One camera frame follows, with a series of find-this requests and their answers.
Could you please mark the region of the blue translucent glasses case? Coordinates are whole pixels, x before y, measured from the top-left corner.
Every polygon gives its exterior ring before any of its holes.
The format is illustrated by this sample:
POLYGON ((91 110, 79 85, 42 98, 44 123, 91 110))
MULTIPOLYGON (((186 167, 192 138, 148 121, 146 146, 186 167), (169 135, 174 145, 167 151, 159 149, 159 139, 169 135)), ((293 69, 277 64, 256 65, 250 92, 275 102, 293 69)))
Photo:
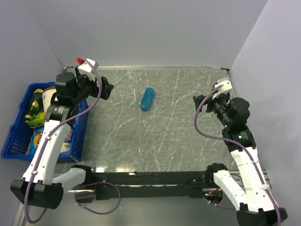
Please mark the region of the blue translucent glasses case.
POLYGON ((151 87, 148 87, 145 90, 142 100, 140 102, 140 109, 142 111, 148 111, 152 106, 154 97, 155 97, 155 90, 151 87))

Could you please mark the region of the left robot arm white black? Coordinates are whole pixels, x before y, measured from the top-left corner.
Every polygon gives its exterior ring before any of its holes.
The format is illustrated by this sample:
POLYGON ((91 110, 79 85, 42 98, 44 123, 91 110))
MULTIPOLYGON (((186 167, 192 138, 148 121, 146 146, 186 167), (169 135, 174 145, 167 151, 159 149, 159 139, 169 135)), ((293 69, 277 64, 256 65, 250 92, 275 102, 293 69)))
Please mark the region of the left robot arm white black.
POLYGON ((91 107, 79 111, 79 104, 89 96, 107 100, 114 86, 106 77, 86 73, 74 75, 61 73, 56 77, 55 93, 47 108, 43 134, 34 158, 22 179, 13 180, 10 190, 28 207, 56 209, 65 192, 77 185, 88 189, 93 183, 92 170, 88 166, 75 165, 68 172, 54 177, 63 142, 76 119, 84 116, 91 107))

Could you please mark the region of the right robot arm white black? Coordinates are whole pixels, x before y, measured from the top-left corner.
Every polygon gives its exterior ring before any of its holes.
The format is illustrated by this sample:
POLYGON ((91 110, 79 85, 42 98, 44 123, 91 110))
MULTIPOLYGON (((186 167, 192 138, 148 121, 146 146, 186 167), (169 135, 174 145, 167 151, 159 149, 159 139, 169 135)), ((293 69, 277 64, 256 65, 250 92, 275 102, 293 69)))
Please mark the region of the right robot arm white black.
POLYGON ((206 105, 206 112, 213 112, 224 126, 219 139, 227 146, 243 183, 240 186, 223 164, 213 163, 206 169, 206 184, 220 187, 231 200, 240 226, 281 225, 288 214, 273 198, 261 169, 256 142, 246 124, 249 103, 239 97, 230 98, 230 94, 217 98, 194 96, 193 101, 196 113, 206 105))

